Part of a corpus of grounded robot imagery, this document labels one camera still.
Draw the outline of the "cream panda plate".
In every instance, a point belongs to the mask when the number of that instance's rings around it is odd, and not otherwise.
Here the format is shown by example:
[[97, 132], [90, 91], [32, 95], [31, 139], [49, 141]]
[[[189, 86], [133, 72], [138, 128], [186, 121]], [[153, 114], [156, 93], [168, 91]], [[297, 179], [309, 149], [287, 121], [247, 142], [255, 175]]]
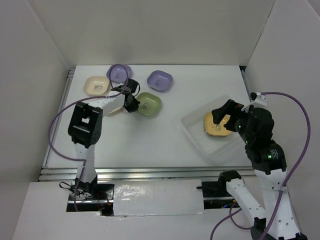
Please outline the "cream panda plate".
[[113, 109], [112, 111], [110, 111], [106, 116], [107, 117], [113, 117], [113, 116], [119, 114], [122, 110], [123, 110], [122, 106], [121, 107], [117, 107], [117, 108]]
[[108, 91], [110, 81], [106, 76], [91, 76], [83, 86], [83, 91], [88, 96], [101, 96]]

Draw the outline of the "brown panda plate front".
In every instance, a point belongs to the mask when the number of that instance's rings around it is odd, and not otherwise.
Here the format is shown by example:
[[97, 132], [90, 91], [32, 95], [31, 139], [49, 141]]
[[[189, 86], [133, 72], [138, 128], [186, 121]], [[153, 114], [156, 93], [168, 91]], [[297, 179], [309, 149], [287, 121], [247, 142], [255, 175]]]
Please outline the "brown panda plate front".
[[211, 134], [209, 132], [206, 132], [206, 135], [208, 135], [209, 137], [212, 137], [212, 138], [226, 138], [230, 135], [231, 133], [226, 133], [226, 134]]

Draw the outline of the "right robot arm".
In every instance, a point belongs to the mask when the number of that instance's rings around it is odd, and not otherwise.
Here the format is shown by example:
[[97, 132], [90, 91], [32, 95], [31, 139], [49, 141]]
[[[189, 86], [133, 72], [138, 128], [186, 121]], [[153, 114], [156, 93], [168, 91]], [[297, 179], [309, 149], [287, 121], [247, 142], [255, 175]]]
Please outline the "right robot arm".
[[273, 139], [272, 114], [261, 107], [245, 107], [229, 99], [222, 107], [212, 110], [213, 123], [224, 124], [238, 133], [245, 143], [245, 153], [258, 179], [264, 206], [260, 206], [235, 170], [219, 175], [218, 191], [233, 196], [251, 223], [254, 240], [306, 240], [293, 215], [290, 196], [285, 186], [288, 177], [285, 153]]

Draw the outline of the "green panda plate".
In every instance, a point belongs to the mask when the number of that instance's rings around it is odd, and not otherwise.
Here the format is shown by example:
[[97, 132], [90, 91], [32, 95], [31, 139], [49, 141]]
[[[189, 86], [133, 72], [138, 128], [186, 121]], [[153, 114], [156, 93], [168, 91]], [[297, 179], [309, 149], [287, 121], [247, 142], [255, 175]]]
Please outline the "green panda plate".
[[161, 99], [149, 92], [141, 92], [136, 99], [139, 101], [137, 112], [146, 117], [155, 116], [162, 106]]

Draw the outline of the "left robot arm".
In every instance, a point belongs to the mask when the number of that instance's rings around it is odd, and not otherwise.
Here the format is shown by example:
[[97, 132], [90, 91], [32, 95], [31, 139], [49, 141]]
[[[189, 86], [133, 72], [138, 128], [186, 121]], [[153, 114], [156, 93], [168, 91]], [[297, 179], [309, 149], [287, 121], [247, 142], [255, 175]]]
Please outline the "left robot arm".
[[107, 96], [90, 103], [78, 102], [73, 110], [67, 133], [74, 144], [77, 164], [74, 194], [92, 200], [99, 193], [98, 175], [95, 169], [95, 148], [102, 134], [103, 118], [119, 108], [133, 113], [140, 102], [134, 93], [140, 84], [129, 78], [124, 85], [111, 89]]

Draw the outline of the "yellow panda plate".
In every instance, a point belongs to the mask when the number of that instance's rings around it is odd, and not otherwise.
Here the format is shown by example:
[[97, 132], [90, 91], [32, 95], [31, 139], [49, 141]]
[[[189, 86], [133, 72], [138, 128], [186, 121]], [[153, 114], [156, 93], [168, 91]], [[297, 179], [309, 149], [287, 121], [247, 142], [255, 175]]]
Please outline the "yellow panda plate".
[[206, 113], [203, 118], [204, 132], [211, 133], [211, 134], [232, 133], [231, 131], [227, 130], [224, 127], [224, 124], [227, 123], [229, 119], [230, 119], [230, 116], [225, 115], [223, 120], [220, 122], [220, 124], [214, 124], [212, 113], [211, 112]]

